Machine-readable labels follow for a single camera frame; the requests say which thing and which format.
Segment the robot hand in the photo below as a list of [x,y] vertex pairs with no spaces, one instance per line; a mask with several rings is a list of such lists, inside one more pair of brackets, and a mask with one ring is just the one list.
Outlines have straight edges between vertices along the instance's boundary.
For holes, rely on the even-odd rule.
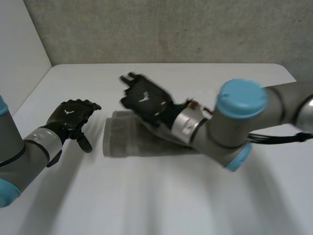
[[101,107],[89,100],[78,99],[63,102],[49,117],[45,128],[61,135],[62,142],[66,139],[77,140],[81,149],[90,153],[92,146],[82,132],[82,127],[96,110],[101,110]]
[[125,90],[126,96],[120,102],[154,127],[164,123],[171,128],[177,115],[189,103],[187,101],[181,105],[174,104],[172,97],[164,89],[141,74],[130,72],[128,76],[121,76],[120,79],[129,86]]

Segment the white table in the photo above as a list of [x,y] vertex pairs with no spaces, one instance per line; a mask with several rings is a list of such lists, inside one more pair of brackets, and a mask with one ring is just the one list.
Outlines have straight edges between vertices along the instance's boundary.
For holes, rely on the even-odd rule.
[[[148,75],[176,101],[193,97],[213,107],[232,78],[264,86],[294,78],[275,64],[106,64],[53,67],[14,115],[22,137],[45,124],[68,99],[102,106],[84,127],[85,154],[67,141],[58,164],[46,168],[11,206],[0,210],[3,235],[295,235],[312,234],[313,141],[255,145],[235,173],[206,156],[105,158],[104,122],[132,70]],[[258,131],[291,135],[284,125]]]

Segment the folded cloth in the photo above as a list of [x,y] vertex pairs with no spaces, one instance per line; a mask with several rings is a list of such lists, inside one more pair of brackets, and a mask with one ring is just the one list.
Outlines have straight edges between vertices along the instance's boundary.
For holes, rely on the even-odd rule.
[[115,111],[107,118],[103,135],[106,157],[153,157],[198,154],[173,137],[166,128],[154,128],[132,111]]

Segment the cylindrical joint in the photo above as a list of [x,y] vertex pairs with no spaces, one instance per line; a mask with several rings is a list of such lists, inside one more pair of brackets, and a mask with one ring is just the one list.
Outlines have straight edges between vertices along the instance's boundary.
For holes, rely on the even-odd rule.
[[214,142],[208,134],[207,128],[211,121],[205,122],[196,131],[191,146],[199,152],[211,157],[221,166],[230,171],[236,171],[251,151],[251,143],[245,142],[236,148],[226,148]]
[[57,134],[46,128],[38,128],[29,134],[26,142],[35,142],[44,148],[47,158],[51,161],[62,149],[62,142]]
[[173,136],[189,143],[199,124],[206,120],[199,106],[185,108],[175,119],[171,132]]
[[208,135],[218,145],[236,148],[246,142],[249,120],[267,106],[268,93],[257,83],[244,79],[226,82],[220,90]]
[[15,161],[0,167],[0,207],[9,206],[47,165],[38,146],[25,143],[26,151]]
[[14,157],[23,148],[24,142],[7,105],[0,96],[0,163]]

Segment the gray wall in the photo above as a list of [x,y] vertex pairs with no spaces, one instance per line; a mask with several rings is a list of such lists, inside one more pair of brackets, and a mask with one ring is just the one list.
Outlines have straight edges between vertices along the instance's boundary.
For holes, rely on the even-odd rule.
[[278,63],[313,77],[312,0],[24,0],[53,65]]

